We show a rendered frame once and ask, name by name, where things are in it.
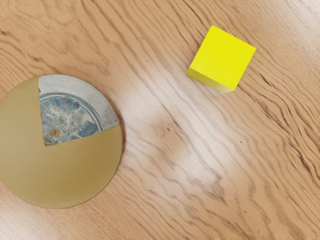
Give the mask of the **yellow cube block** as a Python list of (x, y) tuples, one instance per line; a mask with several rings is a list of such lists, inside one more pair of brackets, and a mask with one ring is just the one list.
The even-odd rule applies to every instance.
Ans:
[(212, 25), (186, 74), (221, 92), (233, 92), (257, 48)]

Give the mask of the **round olive plate blue pattern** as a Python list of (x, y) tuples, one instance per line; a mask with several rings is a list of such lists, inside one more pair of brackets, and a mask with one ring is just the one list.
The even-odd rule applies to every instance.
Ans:
[(82, 79), (35, 76), (0, 100), (0, 182), (27, 203), (88, 201), (111, 181), (122, 153), (119, 115)]

